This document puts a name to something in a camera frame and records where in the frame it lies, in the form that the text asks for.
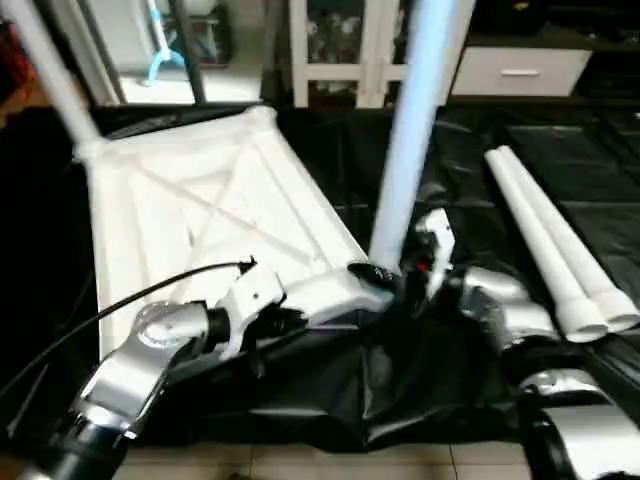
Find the light blue pole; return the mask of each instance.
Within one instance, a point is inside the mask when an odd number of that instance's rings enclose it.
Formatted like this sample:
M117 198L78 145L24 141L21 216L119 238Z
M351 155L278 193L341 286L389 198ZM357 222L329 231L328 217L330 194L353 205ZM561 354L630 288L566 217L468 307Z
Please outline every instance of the light blue pole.
M411 17L409 71L391 132L371 262L398 271L442 87L457 0L418 0Z

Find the black mat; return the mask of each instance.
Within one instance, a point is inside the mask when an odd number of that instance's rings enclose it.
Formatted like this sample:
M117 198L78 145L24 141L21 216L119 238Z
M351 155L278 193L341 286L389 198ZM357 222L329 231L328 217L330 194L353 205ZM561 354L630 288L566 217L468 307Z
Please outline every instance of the black mat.
M105 134L119 137L236 111L125 108L95 112L95 118ZM391 120L386 111L283 111L278 118L364 248ZM535 299L549 305L484 166L487 147L509 143L616 283L640 304L639 132L638 121L625 111L442 111L414 215L447 207L458 239L456 263L515 275ZM31 110L12 119L0 132L0 148L11 198L6 264L16 279L8 315L15 347L3 363L4 383L96 306L84 172L70 162L70 145L55 114ZM473 325L446 306L416 321L396 311L388 317L351 334L330 330L291 340L265 356L267 375L260 381L238 361L169 390L144 440L306 442L333 451L365 451L400 442L515 437L512 396ZM365 325L360 315L344 320ZM639 346L640 334L631 332L582 350L594 374L636 420ZM89 332L51 362L29 402L24 398L33 379L0 399L13 445L45 438L55 414L64 411L95 364L96 351L97 332Z

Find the blue object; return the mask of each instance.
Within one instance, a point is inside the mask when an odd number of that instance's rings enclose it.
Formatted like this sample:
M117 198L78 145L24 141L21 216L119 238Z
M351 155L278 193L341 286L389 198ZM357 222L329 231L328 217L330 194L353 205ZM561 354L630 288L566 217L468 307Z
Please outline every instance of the blue object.
M162 15L156 9L151 10L151 20L155 24L156 31L158 35L163 35L163 38L158 39L158 43L160 44L160 49L155 53L153 59L151 60L151 64L149 65L149 71L147 72L147 78L142 82L142 84L146 87L152 86L158 78L158 71L160 70L160 65L164 62L171 62L184 67L184 57L176 52L175 50L169 50L169 55L167 56L167 50L169 45L173 43L176 39L176 36L167 42L164 38L164 32L162 30Z

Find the black wire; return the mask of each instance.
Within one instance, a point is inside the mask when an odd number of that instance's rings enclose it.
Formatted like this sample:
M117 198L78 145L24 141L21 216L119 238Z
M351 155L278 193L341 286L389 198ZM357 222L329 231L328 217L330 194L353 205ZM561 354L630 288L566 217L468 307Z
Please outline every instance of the black wire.
M31 372L34 368L44 362L53 352L55 352L61 345L66 343L70 338L80 333L82 330L87 328L90 325L102 320L104 317L111 315L116 310L120 310L123 307L126 307L130 303L135 302L136 300L141 299L142 297L146 297L150 293L153 293L161 288L166 287L167 285L171 285L172 283L179 282L180 280L184 280L185 278L191 277L193 275L198 275L199 273L208 272L211 270L218 270L221 268L231 268L231 267L239 267L242 265L242 262L227 262L227 263L214 263L212 265L206 265L200 268L194 268L193 270L188 270L183 273L179 273L178 275L174 275L173 277L169 277L166 280L162 280L155 285L151 285L150 287L145 288L144 290L140 290L138 293L134 293L126 298L123 298L119 302L110 305L105 308L97 315L85 320L80 325L75 327L73 330L65 333L60 338L55 340L51 345L45 348L42 352L40 352L33 360L31 360L16 376L14 376L9 383L7 383L2 390L0 391L0 400L9 392L25 375Z

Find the white pvc pipe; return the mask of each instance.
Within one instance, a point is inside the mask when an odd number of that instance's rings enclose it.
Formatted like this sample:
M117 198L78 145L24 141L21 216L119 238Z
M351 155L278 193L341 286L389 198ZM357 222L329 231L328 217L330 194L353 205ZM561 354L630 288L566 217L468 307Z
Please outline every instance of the white pvc pipe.
M486 152L485 158L553 297L555 315L567 339L590 342L606 335L609 328L605 318L595 303L587 298L536 216L520 189L510 162L496 150Z
M409 70L393 121L370 260L399 270L437 110L456 0L418 0L410 29Z
M15 21L20 41L74 143L81 146L100 140L31 0L0 0L0 7L6 17Z
M619 332L640 322L640 313L633 301L613 284L520 159L509 147L502 146L498 151L510 162L527 200L587 296L595 302L607 319L610 330Z

